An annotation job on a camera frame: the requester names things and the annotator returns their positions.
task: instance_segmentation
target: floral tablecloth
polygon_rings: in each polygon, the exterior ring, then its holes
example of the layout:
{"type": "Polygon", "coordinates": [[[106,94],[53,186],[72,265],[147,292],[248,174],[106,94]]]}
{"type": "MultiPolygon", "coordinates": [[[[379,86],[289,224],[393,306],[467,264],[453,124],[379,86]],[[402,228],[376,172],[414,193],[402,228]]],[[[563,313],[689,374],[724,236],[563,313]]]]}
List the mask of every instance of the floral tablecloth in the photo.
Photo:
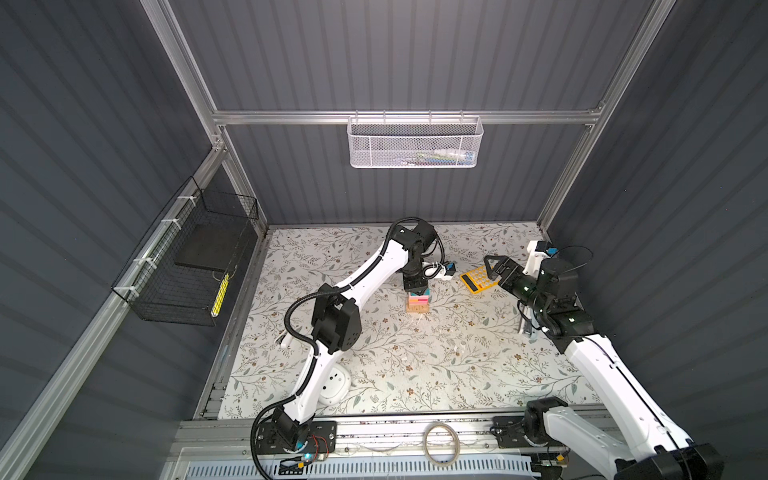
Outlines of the floral tablecloth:
{"type": "MultiPolygon", "coordinates": [[[[527,257],[540,240],[535,223],[439,225],[446,259],[463,273],[485,254],[527,257]]],[[[286,308],[299,296],[350,275],[381,244],[384,227],[275,230],[220,410],[253,418],[293,388],[306,358],[295,342],[279,349],[286,308]]],[[[402,277],[393,275],[363,307],[362,335],[340,362],[352,373],[349,395],[318,413],[443,411],[522,406],[556,395],[599,402],[584,377],[546,339],[518,335],[515,298],[493,287],[470,294],[458,275],[430,282],[429,313],[405,312],[402,277]]],[[[293,315],[309,329],[312,302],[293,315]]]]}

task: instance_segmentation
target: yellow marker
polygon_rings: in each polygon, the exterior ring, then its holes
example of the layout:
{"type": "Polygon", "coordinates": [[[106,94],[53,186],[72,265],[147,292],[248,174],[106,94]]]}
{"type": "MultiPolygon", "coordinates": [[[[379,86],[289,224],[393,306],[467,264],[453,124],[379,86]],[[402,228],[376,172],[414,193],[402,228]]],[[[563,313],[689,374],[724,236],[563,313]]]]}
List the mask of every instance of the yellow marker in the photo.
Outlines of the yellow marker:
{"type": "Polygon", "coordinates": [[[219,285],[219,294],[216,295],[216,302],[214,302],[214,307],[210,311],[210,315],[212,317],[219,316],[219,312],[221,311],[221,304],[224,303],[224,295],[227,294],[227,287],[230,284],[230,274],[227,273],[224,275],[224,280],[221,280],[221,285],[219,285]]]}
{"type": "Polygon", "coordinates": [[[484,266],[479,266],[467,273],[462,273],[460,278],[472,294],[480,293],[498,283],[498,279],[491,280],[488,278],[488,272],[485,270],[484,266]]]}

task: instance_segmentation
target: dark gray panel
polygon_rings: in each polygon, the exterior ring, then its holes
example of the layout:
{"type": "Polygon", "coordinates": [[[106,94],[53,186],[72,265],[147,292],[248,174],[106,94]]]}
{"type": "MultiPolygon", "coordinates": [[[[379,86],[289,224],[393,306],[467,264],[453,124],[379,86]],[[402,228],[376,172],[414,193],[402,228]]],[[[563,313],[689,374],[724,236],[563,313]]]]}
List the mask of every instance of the dark gray panel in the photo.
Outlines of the dark gray panel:
{"type": "Polygon", "coordinates": [[[583,131],[489,125],[475,168],[381,170],[349,165],[344,127],[228,128],[274,224],[533,220],[583,131]]]}
{"type": "Polygon", "coordinates": [[[762,2],[678,2],[550,228],[594,251],[585,306],[724,478],[768,429],[766,22],[762,2]]]}
{"type": "MultiPolygon", "coordinates": [[[[210,143],[138,2],[0,3],[0,79],[2,444],[210,143]]],[[[73,465],[82,476],[96,458],[127,464],[127,445],[148,472],[161,465],[221,331],[137,322],[121,328],[30,478],[73,465]],[[83,409],[89,392],[113,403],[83,409]],[[115,418],[126,423],[111,429],[115,418]]]]}
{"type": "Polygon", "coordinates": [[[173,0],[221,110],[595,107],[650,0],[173,0]]]}

